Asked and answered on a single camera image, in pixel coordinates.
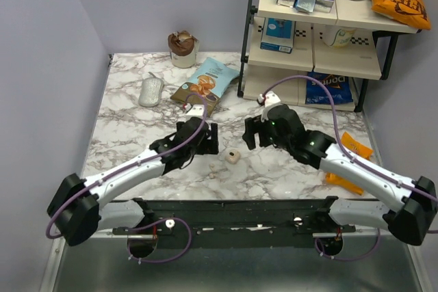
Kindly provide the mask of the beige earbud charging case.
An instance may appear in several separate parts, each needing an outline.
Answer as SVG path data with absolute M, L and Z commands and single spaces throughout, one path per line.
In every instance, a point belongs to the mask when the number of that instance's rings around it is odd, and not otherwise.
M 238 150 L 236 149 L 231 149 L 229 151 L 227 151 L 224 159 L 226 162 L 230 163 L 230 164 L 236 164 L 241 158 L 241 154 Z

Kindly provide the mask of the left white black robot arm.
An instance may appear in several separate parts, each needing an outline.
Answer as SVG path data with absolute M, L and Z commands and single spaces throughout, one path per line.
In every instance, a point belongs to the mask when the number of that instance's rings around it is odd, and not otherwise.
M 189 165 L 196 155 L 218 154 L 218 125 L 192 117 L 178 122 L 176 131 L 155 140 L 138 156 L 111 170 L 85 178 L 72 173 L 58 187 L 47 208 L 49 239 L 65 238 L 69 246 L 79 245 L 96 231 L 126 227 L 146 233 L 152 218 L 142 210 L 129 219 L 108 216 L 113 200 L 135 186 Z

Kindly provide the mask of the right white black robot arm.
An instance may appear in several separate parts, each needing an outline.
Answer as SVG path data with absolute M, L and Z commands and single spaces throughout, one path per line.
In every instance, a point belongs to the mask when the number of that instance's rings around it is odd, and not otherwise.
M 374 202 L 336 199 L 315 214 L 320 230 L 358 224 L 387 230 L 409 245 L 422 244 L 437 214 L 436 188 L 429 178 L 401 176 L 354 154 L 330 135 L 307 130 L 298 114 L 284 104 L 245 119 L 244 126 L 242 139 L 249 149 L 280 148 L 297 162 L 334 173 L 376 198 Z

